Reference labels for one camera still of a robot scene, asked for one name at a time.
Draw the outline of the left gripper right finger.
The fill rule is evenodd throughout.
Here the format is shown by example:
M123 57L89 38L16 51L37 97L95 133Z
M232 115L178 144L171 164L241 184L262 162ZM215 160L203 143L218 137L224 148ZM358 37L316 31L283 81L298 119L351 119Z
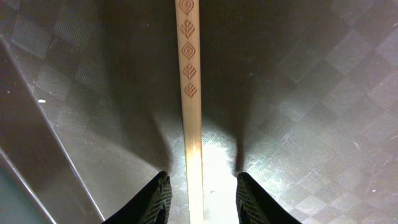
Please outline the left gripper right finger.
M240 224L300 224L247 172L240 172L236 178L236 208Z

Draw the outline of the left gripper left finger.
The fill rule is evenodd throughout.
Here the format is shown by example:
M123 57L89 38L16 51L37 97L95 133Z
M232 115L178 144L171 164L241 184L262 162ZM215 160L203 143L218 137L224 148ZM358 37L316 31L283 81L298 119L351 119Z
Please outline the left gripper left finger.
M162 171L103 224L167 224L171 201L170 177Z

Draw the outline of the wooden chopstick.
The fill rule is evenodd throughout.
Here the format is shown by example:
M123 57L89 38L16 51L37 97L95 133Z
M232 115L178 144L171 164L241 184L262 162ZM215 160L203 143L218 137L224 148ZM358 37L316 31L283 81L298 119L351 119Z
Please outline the wooden chopstick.
M188 209L191 224L204 222L199 3L199 0L175 0Z

